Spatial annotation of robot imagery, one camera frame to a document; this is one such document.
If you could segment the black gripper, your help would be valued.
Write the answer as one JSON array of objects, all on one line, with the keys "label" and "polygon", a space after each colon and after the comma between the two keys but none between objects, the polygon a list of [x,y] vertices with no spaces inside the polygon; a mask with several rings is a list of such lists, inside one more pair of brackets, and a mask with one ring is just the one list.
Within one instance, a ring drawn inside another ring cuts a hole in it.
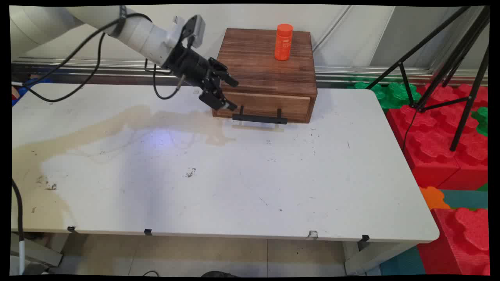
[{"label": "black gripper", "polygon": [[[237,87],[239,82],[230,75],[227,66],[213,57],[205,59],[194,50],[187,50],[182,43],[178,43],[166,60],[166,68],[178,78],[184,75],[184,82],[192,87],[202,88],[199,99],[213,110],[237,109],[237,105],[223,94],[220,82],[224,81],[231,87]],[[206,76],[208,69],[211,75]]]}]

